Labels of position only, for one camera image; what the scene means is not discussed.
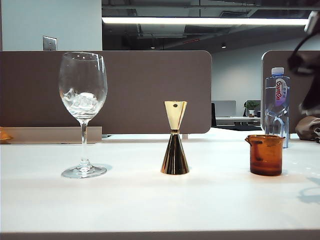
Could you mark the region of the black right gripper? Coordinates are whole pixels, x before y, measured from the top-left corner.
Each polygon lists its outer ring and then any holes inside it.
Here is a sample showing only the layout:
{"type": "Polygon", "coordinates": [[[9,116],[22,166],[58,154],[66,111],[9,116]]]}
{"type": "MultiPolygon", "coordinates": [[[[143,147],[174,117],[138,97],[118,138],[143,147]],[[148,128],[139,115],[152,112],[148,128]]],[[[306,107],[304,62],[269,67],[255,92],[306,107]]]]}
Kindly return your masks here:
{"type": "Polygon", "coordinates": [[[320,114],[320,56],[294,52],[287,60],[290,71],[296,75],[314,75],[310,89],[299,105],[300,112],[307,116],[320,114]]]}

